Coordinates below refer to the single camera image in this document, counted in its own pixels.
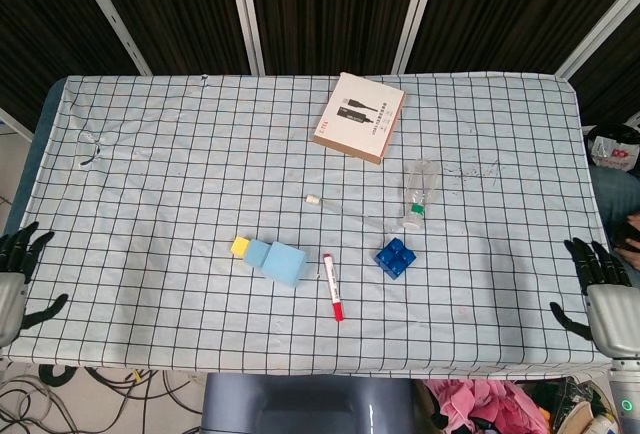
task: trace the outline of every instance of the cable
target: cable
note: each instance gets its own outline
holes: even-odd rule
[[[189,412],[192,412],[193,414],[202,415],[202,412],[200,412],[200,411],[198,411],[198,410],[196,410],[196,409],[192,409],[192,408],[190,408],[189,406],[187,406],[187,405],[183,404],[183,403],[178,399],[178,396],[176,396],[176,395],[174,394],[174,392],[175,392],[177,389],[175,389],[175,390],[171,389],[171,386],[170,386],[170,384],[169,384],[169,375],[167,374],[167,371],[162,371],[162,382],[163,382],[163,384],[164,384],[164,388],[165,388],[165,390],[167,391],[167,394],[169,394],[169,397],[171,397],[171,399],[173,399],[173,401],[174,401],[176,404],[178,404],[181,408],[183,408],[183,409],[185,409],[185,410],[187,410],[187,411],[189,411]]]
[[[31,434],[31,431],[29,430],[30,425],[37,426],[47,434],[103,434],[109,431],[120,420],[120,417],[122,416],[122,413],[129,400],[141,400],[144,402],[143,414],[142,414],[142,427],[143,427],[142,432],[144,434],[146,429],[148,401],[153,399],[158,399],[167,395],[170,396],[171,399],[183,409],[189,412],[192,412],[194,414],[198,414],[198,415],[202,414],[200,411],[197,411],[185,405],[174,394],[178,390],[187,386],[190,383],[190,381],[186,381],[185,383],[180,384],[178,387],[173,389],[170,385],[169,376],[166,371],[163,371],[163,375],[162,375],[165,392],[151,396],[149,395],[151,391],[151,379],[153,379],[153,377],[155,377],[158,374],[158,371],[141,370],[139,371],[138,375],[142,380],[140,382],[136,382],[135,379],[131,379],[132,374],[127,375],[127,377],[123,381],[116,381],[116,380],[111,380],[104,377],[102,374],[98,372],[97,369],[85,368],[85,370],[98,383],[102,384],[103,386],[107,387],[111,391],[122,396],[122,403],[120,404],[120,407],[118,409],[118,412],[116,413],[115,418],[105,429],[101,429],[99,431],[87,431],[87,430],[78,429],[77,425],[75,424],[75,421],[73,420],[73,417],[71,416],[69,410],[67,409],[62,399],[60,399],[60,397],[57,394],[55,394],[49,388],[49,386],[45,385],[37,376],[25,374],[21,376],[16,376],[12,379],[8,379],[0,383],[0,391],[5,389],[8,385],[12,383],[26,384],[32,388],[31,390],[29,390],[25,388],[15,387],[0,393],[0,399],[10,394],[18,394],[20,396],[18,398],[19,402],[18,402],[17,413],[12,412],[11,410],[7,409],[5,406],[0,405],[0,420],[2,420],[7,424],[6,426],[3,426],[0,429],[0,434],[5,433],[10,427],[13,427],[15,425],[20,426],[20,428],[22,428],[22,431],[25,432],[26,434]],[[144,396],[132,395],[132,392],[136,387],[140,387],[145,383],[146,383],[146,386],[145,386]],[[29,416],[29,412],[32,408],[31,396],[36,392],[46,398],[45,411],[37,419]],[[44,424],[44,419],[51,412],[52,406],[55,406],[55,408],[60,412],[62,418],[64,419],[64,421],[69,427],[68,431],[58,431]],[[200,430],[199,427],[194,427],[185,431],[183,434],[196,434],[197,432],[199,432],[199,430]]]
[[[142,434],[147,432],[147,401],[149,400],[149,389],[151,389],[151,377],[147,383],[147,390],[145,391],[144,404],[142,406]]]

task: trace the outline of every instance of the red marker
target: red marker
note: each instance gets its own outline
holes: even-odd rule
[[[338,284],[336,283],[336,276],[333,272],[333,257],[331,257],[331,254],[325,254],[323,259],[324,270],[327,273],[327,281],[329,281],[329,293],[331,294],[331,302],[333,303],[333,314],[336,321],[344,321],[342,303],[340,302],[340,295],[338,294]]]

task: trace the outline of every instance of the plastic bottle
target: plastic bottle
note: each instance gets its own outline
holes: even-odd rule
[[[408,174],[404,196],[407,207],[401,224],[405,229],[422,230],[425,208],[440,186],[440,163],[420,159],[412,163]]]
[[[583,434],[618,434],[618,423],[611,414],[600,414]]]

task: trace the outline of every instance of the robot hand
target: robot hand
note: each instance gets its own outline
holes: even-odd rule
[[[640,289],[631,287],[620,261],[597,242],[593,250],[580,239],[565,241],[586,296],[589,325],[569,319],[552,302],[562,326],[589,341],[612,358],[609,385],[624,434],[640,433]]]
[[[557,321],[567,331],[593,341],[608,357],[640,356],[640,289],[631,287],[620,261],[597,242],[591,243],[593,250],[576,238],[564,244],[571,253],[582,294],[586,296],[589,325],[572,321],[552,302],[551,312]]]
[[[38,229],[34,222],[11,236],[0,238],[0,347],[8,346],[20,334],[58,314],[69,296],[60,295],[44,311],[25,315],[27,284],[38,262],[38,255],[53,237],[53,232],[36,239],[29,250],[29,240]]]

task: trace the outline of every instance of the pink cloth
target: pink cloth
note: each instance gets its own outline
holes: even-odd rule
[[[449,434],[467,426],[479,432],[470,417],[492,422],[502,434],[547,434],[548,424],[538,406],[509,381],[428,380],[427,387],[449,417]]]

